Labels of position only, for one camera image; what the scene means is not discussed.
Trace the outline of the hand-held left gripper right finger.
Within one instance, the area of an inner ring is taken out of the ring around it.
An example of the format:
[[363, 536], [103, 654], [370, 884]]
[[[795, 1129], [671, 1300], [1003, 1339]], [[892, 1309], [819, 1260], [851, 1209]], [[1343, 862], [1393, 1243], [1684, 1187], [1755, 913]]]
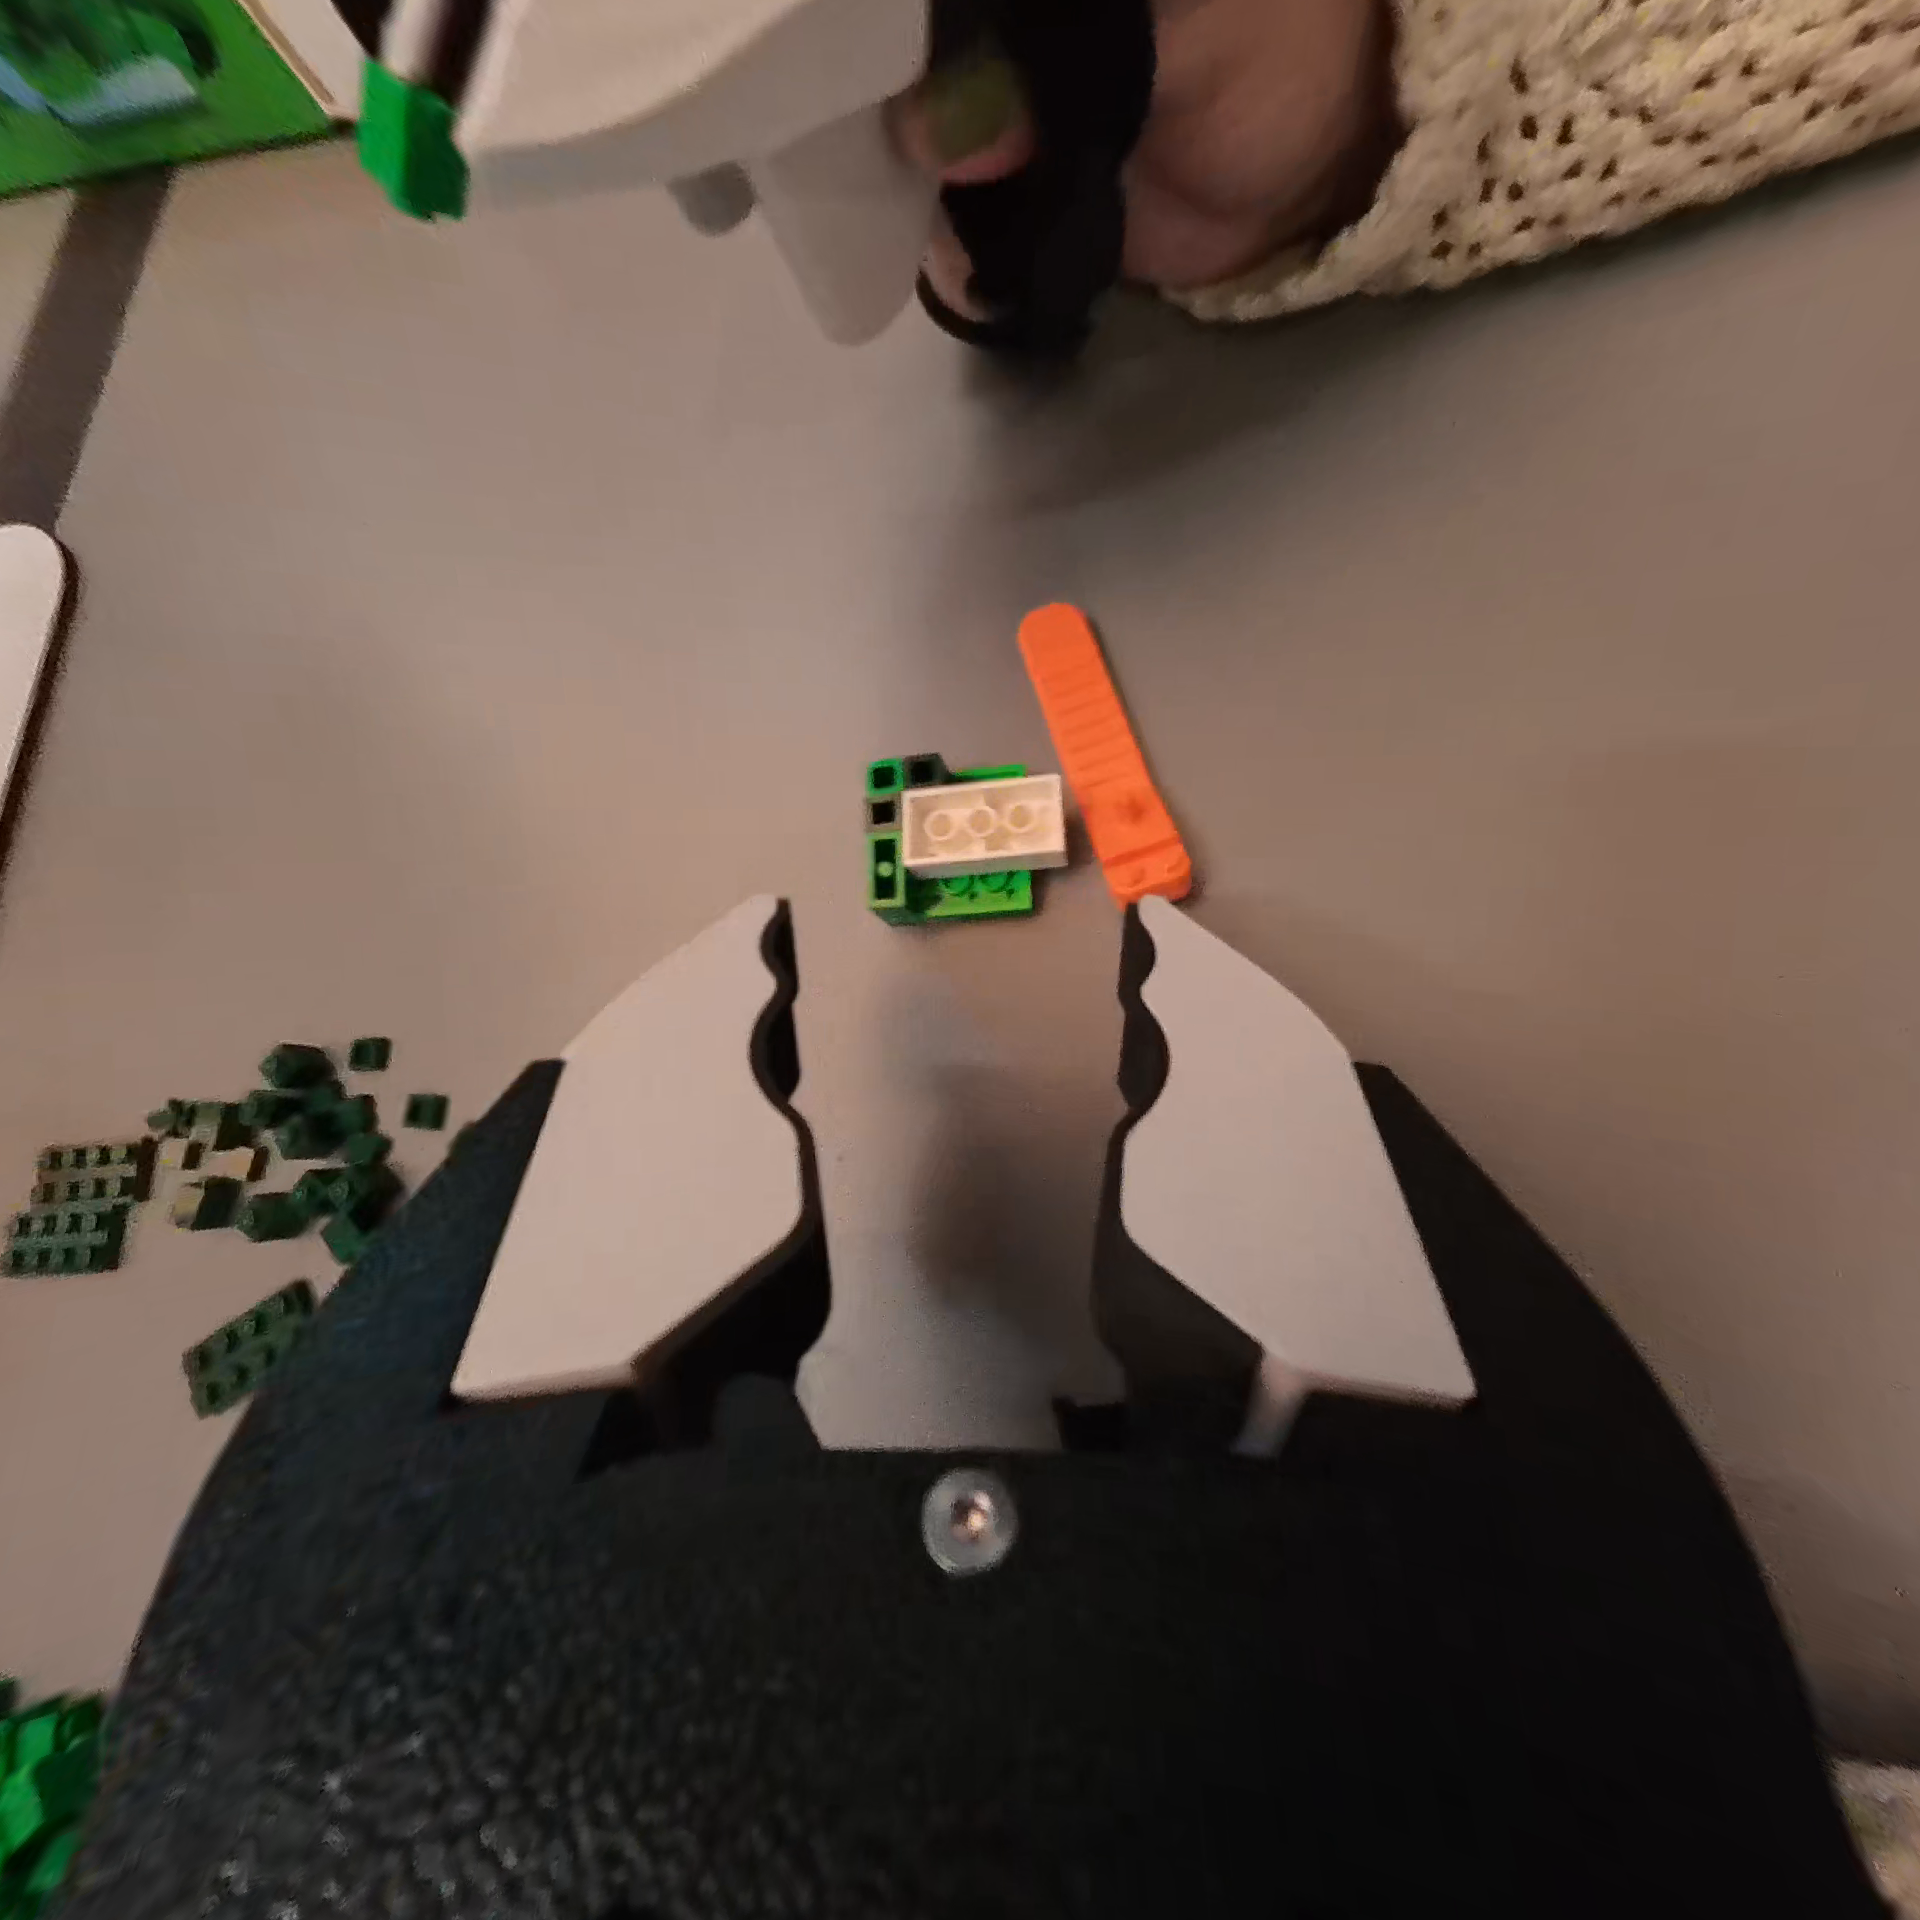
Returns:
[[1128, 930], [1128, 1009], [1160, 1083], [1123, 1132], [1119, 1225], [1251, 1342], [1227, 1387], [1238, 1457], [1286, 1450], [1313, 1394], [1458, 1411], [1478, 1379], [1401, 1179], [1329, 1022], [1254, 960], [1151, 896]]

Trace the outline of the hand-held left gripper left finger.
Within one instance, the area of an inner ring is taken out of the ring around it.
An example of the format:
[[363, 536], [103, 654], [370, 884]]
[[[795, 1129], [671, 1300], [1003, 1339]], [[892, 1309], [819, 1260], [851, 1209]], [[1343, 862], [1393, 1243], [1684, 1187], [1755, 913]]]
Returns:
[[810, 1132], [776, 1048], [792, 933], [790, 900], [752, 896], [562, 1050], [458, 1402], [655, 1386], [815, 1225]]

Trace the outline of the green and white lego assembly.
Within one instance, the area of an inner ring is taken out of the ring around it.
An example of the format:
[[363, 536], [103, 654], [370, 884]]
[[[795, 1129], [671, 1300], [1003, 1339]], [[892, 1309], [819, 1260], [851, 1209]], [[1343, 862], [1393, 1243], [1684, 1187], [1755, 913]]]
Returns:
[[1022, 764], [954, 770], [938, 753], [874, 760], [867, 907], [892, 929], [1024, 922], [1067, 865], [1066, 784]]

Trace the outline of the pile of dark green bricks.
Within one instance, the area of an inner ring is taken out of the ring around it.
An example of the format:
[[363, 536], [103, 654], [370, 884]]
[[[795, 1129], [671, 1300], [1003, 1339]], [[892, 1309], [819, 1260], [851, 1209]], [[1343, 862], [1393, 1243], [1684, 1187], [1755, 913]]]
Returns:
[[440, 1090], [407, 1090], [385, 1116], [394, 1056], [377, 1033], [346, 1050], [282, 1040], [235, 1096], [169, 1096], [131, 1132], [47, 1144], [4, 1208], [4, 1313], [90, 1291], [114, 1306], [156, 1241], [308, 1252], [348, 1273], [409, 1193], [400, 1146], [435, 1144], [450, 1121]]

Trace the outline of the person's left forearm knit sleeve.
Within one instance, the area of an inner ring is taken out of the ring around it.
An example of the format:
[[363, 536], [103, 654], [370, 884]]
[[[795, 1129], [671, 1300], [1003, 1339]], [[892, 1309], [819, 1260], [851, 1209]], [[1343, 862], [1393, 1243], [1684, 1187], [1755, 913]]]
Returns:
[[1899, 1918], [1918, 1918], [1918, 1768], [1835, 1760], [1832, 1777], [1879, 1896]]

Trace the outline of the orange brick separator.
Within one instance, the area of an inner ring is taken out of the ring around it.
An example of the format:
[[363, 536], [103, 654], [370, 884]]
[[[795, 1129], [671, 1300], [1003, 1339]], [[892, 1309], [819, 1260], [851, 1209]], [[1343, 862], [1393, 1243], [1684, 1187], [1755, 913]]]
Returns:
[[1026, 613], [1018, 646], [1091, 852], [1119, 906], [1187, 900], [1194, 859], [1148, 770], [1094, 622], [1055, 603]]

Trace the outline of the pile of bright green bricks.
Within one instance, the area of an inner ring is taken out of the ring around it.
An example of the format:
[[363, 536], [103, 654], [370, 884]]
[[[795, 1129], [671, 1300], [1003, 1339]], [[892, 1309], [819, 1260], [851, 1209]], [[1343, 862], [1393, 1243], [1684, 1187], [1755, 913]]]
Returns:
[[39, 1918], [64, 1883], [99, 1787], [103, 1693], [27, 1701], [3, 1678], [3, 1916]]

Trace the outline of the white mounting plate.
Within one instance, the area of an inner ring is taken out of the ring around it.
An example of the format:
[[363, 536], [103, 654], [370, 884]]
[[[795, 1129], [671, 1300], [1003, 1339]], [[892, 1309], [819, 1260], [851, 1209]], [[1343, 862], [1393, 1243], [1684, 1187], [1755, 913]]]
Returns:
[[3, 526], [3, 874], [25, 821], [64, 638], [81, 602], [70, 549], [27, 521]]

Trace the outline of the green lego set box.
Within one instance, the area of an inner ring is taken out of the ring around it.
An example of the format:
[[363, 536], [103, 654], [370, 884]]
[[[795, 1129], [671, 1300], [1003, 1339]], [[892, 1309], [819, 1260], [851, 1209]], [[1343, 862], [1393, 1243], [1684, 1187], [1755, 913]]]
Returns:
[[4, 201], [336, 123], [248, 5], [3, 5]]

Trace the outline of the person's right hand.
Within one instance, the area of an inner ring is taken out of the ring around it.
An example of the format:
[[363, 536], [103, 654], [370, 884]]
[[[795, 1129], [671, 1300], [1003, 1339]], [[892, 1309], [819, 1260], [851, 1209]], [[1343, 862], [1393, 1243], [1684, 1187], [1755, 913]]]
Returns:
[[1238, 282], [1366, 212], [1401, 144], [1385, 2], [1160, 2], [1123, 277]]

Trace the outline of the bright green lego brick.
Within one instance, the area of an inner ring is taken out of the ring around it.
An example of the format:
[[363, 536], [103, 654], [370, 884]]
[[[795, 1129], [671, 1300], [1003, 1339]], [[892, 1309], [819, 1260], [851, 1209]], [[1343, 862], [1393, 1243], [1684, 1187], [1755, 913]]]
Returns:
[[398, 212], [424, 224], [467, 216], [470, 166], [452, 132], [456, 110], [433, 88], [363, 61], [354, 149]]

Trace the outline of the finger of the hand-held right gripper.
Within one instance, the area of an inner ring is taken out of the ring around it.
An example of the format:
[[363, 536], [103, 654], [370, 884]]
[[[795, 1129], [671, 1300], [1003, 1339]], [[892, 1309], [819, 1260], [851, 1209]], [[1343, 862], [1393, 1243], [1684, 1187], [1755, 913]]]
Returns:
[[377, 60], [409, 88], [465, 93], [492, 10], [492, 2], [385, 5]]
[[927, 60], [923, 2], [495, 5], [456, 118], [470, 211], [748, 166]]

